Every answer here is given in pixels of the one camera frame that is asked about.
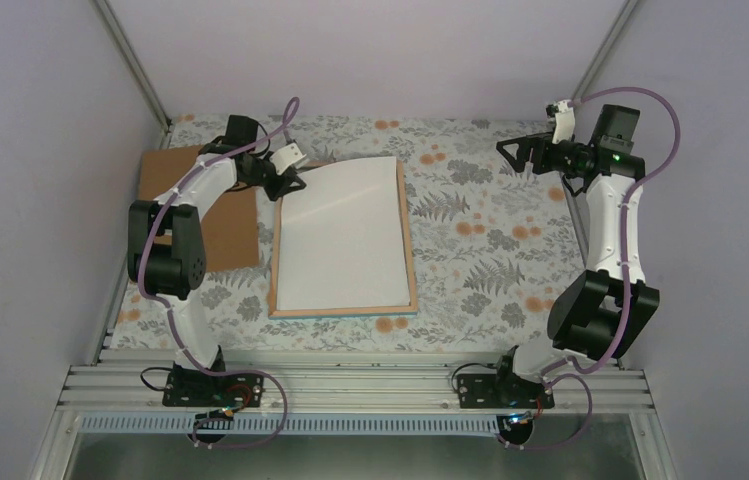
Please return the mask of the brown cardboard backing board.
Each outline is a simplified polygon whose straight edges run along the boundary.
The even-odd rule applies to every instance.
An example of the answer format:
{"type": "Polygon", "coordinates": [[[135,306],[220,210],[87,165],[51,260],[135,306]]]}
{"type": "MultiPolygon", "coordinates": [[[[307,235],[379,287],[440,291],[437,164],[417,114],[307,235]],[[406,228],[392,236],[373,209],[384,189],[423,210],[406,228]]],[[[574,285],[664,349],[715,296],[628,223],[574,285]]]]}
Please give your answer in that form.
{"type": "MultiPolygon", "coordinates": [[[[141,160],[138,198],[163,203],[166,192],[193,167],[199,145],[150,151],[141,160]]],[[[201,221],[207,271],[259,264],[256,191],[223,194],[201,221]]]]}

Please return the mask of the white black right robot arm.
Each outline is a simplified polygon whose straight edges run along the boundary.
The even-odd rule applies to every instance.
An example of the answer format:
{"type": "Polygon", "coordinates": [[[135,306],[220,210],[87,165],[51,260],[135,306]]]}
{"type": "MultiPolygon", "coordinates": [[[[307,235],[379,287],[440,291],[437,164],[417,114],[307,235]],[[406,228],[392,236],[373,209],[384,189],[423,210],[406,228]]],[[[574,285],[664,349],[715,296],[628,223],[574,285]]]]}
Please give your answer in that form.
{"type": "Polygon", "coordinates": [[[589,210],[584,271],[555,300],[547,337],[515,347],[510,369],[491,384],[494,399],[515,407],[545,375],[568,362],[597,365],[620,359],[659,306],[658,290],[647,286],[638,252],[639,181],[645,162],[633,155],[639,111],[603,106],[587,143],[574,139],[569,101],[547,105],[550,130],[500,141],[496,148],[518,173],[558,172],[580,179],[589,210]]]}

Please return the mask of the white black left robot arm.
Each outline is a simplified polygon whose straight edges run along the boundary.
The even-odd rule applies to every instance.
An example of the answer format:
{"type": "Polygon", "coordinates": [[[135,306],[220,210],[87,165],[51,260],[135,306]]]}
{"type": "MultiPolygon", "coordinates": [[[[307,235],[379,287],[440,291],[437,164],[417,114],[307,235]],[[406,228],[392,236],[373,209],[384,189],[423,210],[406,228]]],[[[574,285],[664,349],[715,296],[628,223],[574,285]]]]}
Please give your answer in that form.
{"type": "Polygon", "coordinates": [[[208,267],[202,222],[238,187],[261,188],[272,201],[305,188],[298,168],[306,156],[288,124],[260,136],[258,121],[231,116],[226,132],[199,148],[181,179],[129,208],[128,275],[166,316],[176,353],[162,390],[176,399],[213,405],[227,394],[223,354],[198,293],[208,267]]]}

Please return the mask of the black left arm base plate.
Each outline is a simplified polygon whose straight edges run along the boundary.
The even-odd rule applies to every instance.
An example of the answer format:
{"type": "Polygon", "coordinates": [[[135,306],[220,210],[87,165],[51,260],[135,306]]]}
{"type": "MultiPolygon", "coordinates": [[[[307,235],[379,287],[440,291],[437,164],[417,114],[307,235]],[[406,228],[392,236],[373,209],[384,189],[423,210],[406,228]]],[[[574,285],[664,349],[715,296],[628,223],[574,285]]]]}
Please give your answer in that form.
{"type": "Polygon", "coordinates": [[[162,404],[195,408],[259,407],[263,389],[263,375],[213,377],[196,370],[175,370],[168,375],[162,404]]]}

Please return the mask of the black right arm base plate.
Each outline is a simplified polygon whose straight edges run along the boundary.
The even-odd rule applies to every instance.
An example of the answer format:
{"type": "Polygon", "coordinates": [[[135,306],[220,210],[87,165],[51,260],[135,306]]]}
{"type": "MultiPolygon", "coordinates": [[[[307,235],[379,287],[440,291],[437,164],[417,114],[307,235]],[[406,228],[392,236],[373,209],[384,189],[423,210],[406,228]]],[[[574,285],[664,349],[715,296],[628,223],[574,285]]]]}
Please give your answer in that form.
{"type": "Polygon", "coordinates": [[[463,409],[552,409],[555,400],[542,385],[517,377],[498,379],[494,374],[459,374],[456,389],[463,409]]]}

